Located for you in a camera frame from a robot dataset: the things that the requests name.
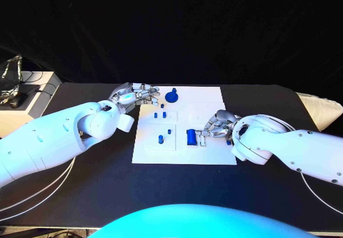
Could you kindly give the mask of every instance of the white paper sheet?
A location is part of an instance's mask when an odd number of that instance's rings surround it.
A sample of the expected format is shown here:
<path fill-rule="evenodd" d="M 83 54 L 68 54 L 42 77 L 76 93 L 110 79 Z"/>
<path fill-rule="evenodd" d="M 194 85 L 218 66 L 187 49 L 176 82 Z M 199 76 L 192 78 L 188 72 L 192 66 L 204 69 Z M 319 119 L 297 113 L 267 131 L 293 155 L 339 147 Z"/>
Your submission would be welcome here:
<path fill-rule="evenodd" d="M 176 87 L 179 100 L 168 103 L 165 96 L 174 87 L 161 87 L 159 103 L 165 108 L 143 105 L 138 126 L 133 163 L 237 165 L 233 146 L 225 138 L 205 138 L 207 147 L 188 146 L 188 129 L 204 129 L 220 109 L 225 110 L 220 87 Z M 165 142 L 159 144 L 159 135 Z"/>

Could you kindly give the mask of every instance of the computer mouse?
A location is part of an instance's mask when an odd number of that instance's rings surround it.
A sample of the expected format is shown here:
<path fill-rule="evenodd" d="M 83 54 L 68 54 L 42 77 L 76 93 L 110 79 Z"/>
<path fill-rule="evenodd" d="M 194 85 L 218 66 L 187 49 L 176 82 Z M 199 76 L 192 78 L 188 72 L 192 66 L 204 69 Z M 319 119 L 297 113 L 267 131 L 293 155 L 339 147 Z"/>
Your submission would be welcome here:
<path fill-rule="evenodd" d="M 11 99 L 9 106 L 14 109 L 19 108 L 27 98 L 28 98 L 28 95 L 25 93 L 19 93 L 16 97 Z"/>

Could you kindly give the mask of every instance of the blue object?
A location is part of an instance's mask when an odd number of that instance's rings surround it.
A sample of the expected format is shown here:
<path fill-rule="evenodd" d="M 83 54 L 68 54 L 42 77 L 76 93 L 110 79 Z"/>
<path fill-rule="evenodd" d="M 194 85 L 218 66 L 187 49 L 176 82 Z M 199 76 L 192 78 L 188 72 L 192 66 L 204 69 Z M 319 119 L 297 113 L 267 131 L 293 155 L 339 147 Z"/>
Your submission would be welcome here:
<path fill-rule="evenodd" d="M 163 144 L 163 135 L 159 135 L 159 143 Z"/>
<path fill-rule="evenodd" d="M 168 101 L 169 103 L 175 103 L 175 102 L 178 101 L 178 99 L 179 99 L 179 95 L 178 95 L 178 93 L 176 93 L 176 88 L 174 88 L 172 92 L 169 92 L 169 93 L 166 94 L 166 101 Z"/>
<path fill-rule="evenodd" d="M 188 145 L 197 145 L 195 129 L 188 130 Z"/>
<path fill-rule="evenodd" d="M 152 207 L 122 217 L 91 238 L 315 238 L 296 227 L 240 210 L 174 204 Z"/>

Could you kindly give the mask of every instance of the blue knob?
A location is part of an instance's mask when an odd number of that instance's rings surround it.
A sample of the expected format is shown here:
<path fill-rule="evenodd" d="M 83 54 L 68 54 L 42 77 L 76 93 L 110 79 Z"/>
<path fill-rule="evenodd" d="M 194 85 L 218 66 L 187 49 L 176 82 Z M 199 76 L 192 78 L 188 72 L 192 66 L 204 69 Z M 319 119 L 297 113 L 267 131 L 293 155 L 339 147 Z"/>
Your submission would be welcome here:
<path fill-rule="evenodd" d="M 178 99 L 179 99 L 179 95 L 178 95 L 178 93 L 176 93 L 176 88 L 174 88 L 172 92 L 169 92 L 169 93 L 166 94 L 166 101 L 168 101 L 169 103 L 175 103 L 175 102 L 178 101 Z"/>
<path fill-rule="evenodd" d="M 163 135 L 159 135 L 159 143 L 163 144 Z"/>

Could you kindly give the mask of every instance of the robotic hand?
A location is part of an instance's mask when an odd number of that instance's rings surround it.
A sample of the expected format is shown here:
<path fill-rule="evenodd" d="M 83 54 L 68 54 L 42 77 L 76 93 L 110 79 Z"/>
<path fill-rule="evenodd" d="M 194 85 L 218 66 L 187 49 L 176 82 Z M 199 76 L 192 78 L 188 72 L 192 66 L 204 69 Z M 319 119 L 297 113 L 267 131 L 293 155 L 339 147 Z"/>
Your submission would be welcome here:
<path fill-rule="evenodd" d="M 86 103 L 27 123 L 0 140 L 0 187 L 25 175 L 50 169 L 106 140 L 120 128 L 129 132 L 136 105 L 159 105 L 159 88 L 125 83 L 109 100 Z"/>
<path fill-rule="evenodd" d="M 231 152 L 243 161 L 264 165 L 274 154 L 290 169 L 343 185 L 343 138 L 296 130 L 272 116 L 241 118 L 225 110 L 197 134 L 227 137 L 228 144 L 234 143 Z"/>

